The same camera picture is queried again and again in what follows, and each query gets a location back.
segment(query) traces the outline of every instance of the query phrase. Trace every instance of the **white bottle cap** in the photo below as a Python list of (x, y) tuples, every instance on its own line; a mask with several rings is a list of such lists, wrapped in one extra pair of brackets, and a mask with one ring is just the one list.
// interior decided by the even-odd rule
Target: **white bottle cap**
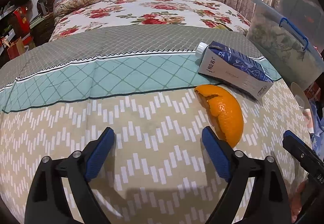
[(199, 45), (196, 48), (196, 58), (201, 58), (206, 47), (208, 47), (208, 45), (206, 43), (203, 43), (203, 42), (199, 43)]

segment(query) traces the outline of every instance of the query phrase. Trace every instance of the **orange peel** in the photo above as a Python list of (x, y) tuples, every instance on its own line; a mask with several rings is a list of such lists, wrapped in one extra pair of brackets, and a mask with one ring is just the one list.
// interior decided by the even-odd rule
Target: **orange peel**
[(199, 85), (198, 95), (208, 103), (209, 111), (216, 118), (220, 132), (217, 135), (233, 148), (243, 133), (243, 115), (240, 104), (227, 90), (215, 85)]

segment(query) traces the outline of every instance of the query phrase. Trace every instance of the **patterned bedspread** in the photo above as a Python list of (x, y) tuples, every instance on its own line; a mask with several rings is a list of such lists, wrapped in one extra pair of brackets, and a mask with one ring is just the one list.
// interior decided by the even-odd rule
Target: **patterned bedspread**
[(62, 18), (50, 41), (101, 27), (181, 24), (247, 33), (250, 22), (229, 6), (211, 0), (104, 0)]
[[(238, 25), (235, 15), (228, 17)], [(274, 81), (260, 102), (221, 86), (244, 117), (236, 148), (249, 157), (274, 156), (294, 192), (306, 174), (283, 149), (282, 135), (289, 129), (310, 145), (309, 134), (289, 88), (249, 40), (174, 24), (112, 26), (46, 43), (0, 70), (0, 195), (19, 222), (42, 157), (83, 150), (109, 126), (116, 141), (90, 187), (110, 222), (205, 223), (226, 187), (201, 144), (210, 121), (193, 90), (220, 84), (199, 75), (195, 63), (193, 49), (212, 40), (255, 58)], [(66, 179), (63, 185), (73, 217), (82, 221)], [(252, 186), (249, 179), (234, 221), (243, 217)]]

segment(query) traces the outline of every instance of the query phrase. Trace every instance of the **plastic storage box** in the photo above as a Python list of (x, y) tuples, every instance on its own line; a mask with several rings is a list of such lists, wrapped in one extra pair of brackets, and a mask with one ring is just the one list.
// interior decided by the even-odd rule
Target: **plastic storage box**
[(288, 85), (295, 82), (305, 90), (324, 70), (320, 54), (287, 18), (261, 0), (253, 2), (256, 9), (247, 38)]
[(280, 0), (278, 11), (296, 25), (322, 52), (324, 12), (317, 0)]

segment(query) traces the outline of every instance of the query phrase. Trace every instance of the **blue handle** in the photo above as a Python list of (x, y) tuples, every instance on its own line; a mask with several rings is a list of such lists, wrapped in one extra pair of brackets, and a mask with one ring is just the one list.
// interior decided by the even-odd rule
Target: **blue handle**
[(297, 34), (299, 34), (303, 38), (303, 40), (306, 41), (306, 44), (305, 44), (305, 46), (303, 48), (303, 51), (305, 51), (307, 49), (307, 47), (308, 47), (308, 38), (302, 32), (300, 32), (300, 30), (297, 27), (295, 27), (294, 24), (289, 22), (289, 20), (286, 17), (283, 17), (281, 19), (281, 21), (279, 23), (279, 27), (281, 27), (281, 24), (282, 24), (283, 21), (286, 21), (286, 23), (289, 24), (291, 26), (291, 28), (294, 29), (297, 32)]

